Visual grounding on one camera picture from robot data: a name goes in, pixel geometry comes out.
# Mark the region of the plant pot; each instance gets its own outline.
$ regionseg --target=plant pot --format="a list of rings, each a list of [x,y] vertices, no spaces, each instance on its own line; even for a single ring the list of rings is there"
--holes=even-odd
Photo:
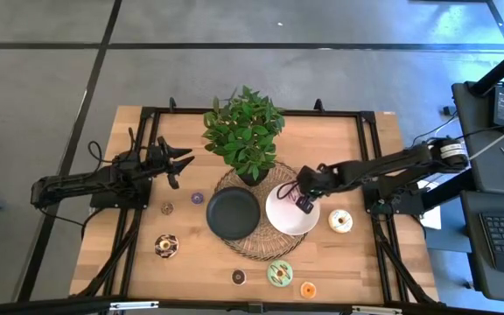
[[[240,177],[242,179],[242,181],[244,182],[244,184],[250,186],[250,187],[254,187],[254,186],[258,186],[260,185],[260,183],[262,183],[262,181],[268,176],[268,173],[270,172],[270,170],[260,170],[260,172],[258,173],[258,179],[254,180],[254,177],[252,177],[252,174],[242,174],[242,175],[239,175],[238,177]]]

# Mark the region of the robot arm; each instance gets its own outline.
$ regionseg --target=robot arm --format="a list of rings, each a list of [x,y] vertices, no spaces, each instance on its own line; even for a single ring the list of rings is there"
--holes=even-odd
[[[379,194],[384,198],[432,174],[457,173],[467,166],[462,144],[450,138],[439,138],[366,162],[321,164],[316,171],[303,166],[297,175],[298,189],[303,195],[297,200],[297,206],[308,214],[315,199],[353,190],[373,178],[378,178]],[[397,171],[402,172],[395,176],[386,175]]]
[[[95,193],[113,192],[118,197],[137,199],[142,181],[167,173],[173,189],[179,188],[175,175],[179,175],[192,162],[193,157],[180,158],[191,149],[174,149],[162,138],[158,145],[148,148],[147,158],[141,161],[139,152],[124,152],[116,156],[111,165],[98,171],[67,176],[46,176],[31,188],[31,204],[36,208],[48,207],[65,198]]]

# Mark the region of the round wicker mat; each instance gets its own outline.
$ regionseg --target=round wicker mat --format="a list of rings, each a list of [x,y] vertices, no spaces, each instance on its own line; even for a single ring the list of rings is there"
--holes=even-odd
[[[268,176],[262,183],[255,187],[247,186],[236,175],[235,169],[227,172],[217,183],[215,192],[227,187],[242,187],[255,195],[262,209],[260,223],[249,236],[237,240],[223,240],[232,250],[250,259],[270,261],[281,257],[300,244],[306,237],[302,235],[287,235],[276,230],[266,215],[266,199],[271,190],[282,183],[290,182],[297,178],[297,173],[289,166],[276,162],[276,167],[269,170]]]

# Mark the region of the small donut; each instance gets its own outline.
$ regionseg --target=small donut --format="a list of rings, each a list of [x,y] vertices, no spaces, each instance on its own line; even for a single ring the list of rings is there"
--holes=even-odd
[[[354,225],[354,218],[346,210],[333,210],[328,216],[330,228],[338,233],[347,233]]]
[[[316,286],[310,282],[304,282],[301,284],[301,297],[303,298],[314,298],[316,296]]]
[[[172,213],[172,211],[174,210],[174,206],[172,205],[172,203],[170,202],[165,202],[162,206],[161,206],[161,212],[164,214],[164,215],[169,215]]]
[[[203,203],[203,194],[201,192],[195,192],[192,194],[192,203],[194,205],[201,205]]]
[[[233,271],[231,277],[233,278],[233,284],[242,285],[246,282],[246,274],[242,270],[237,269]]]
[[[155,241],[155,254],[170,258],[179,251],[179,239],[171,234],[162,234]]]
[[[293,268],[286,261],[276,260],[268,267],[268,280],[276,287],[286,287],[293,280]]]

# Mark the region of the concrete floor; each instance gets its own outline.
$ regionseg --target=concrete floor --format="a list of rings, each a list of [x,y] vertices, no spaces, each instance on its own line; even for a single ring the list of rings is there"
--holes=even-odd
[[[504,18],[504,0],[496,0]],[[0,0],[0,41],[100,42],[113,0]],[[112,42],[342,42],[503,44],[484,3],[390,0],[124,1]],[[30,186],[54,174],[81,104],[95,50],[0,51],[0,303],[13,299],[26,252],[39,223]],[[103,146],[118,105],[207,107],[214,95],[247,84],[277,106],[387,110],[400,117],[406,145],[445,121],[450,85],[477,80],[504,53],[309,50],[108,51],[72,172],[92,170],[87,142]],[[457,123],[441,135],[460,134]],[[88,198],[69,199],[59,214],[87,216]],[[56,222],[33,298],[67,295],[80,246],[76,226]],[[480,293],[452,283],[445,265],[463,264],[431,253],[439,296],[452,306],[504,310]]]

